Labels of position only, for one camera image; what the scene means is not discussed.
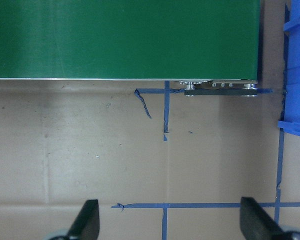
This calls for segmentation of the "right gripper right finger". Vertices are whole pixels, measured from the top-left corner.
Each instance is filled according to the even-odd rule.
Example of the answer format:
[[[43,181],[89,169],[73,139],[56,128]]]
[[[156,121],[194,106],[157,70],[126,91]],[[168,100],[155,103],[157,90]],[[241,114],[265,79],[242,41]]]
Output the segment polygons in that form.
[[[240,200],[239,226],[246,240],[276,240],[284,234],[253,197]]]

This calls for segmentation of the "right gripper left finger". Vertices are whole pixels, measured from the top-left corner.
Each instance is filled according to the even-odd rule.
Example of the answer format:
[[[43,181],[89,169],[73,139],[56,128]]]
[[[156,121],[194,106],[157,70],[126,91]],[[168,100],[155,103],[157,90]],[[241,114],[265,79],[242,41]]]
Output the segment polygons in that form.
[[[97,240],[100,233],[100,213],[97,199],[86,200],[69,228],[67,240]]]

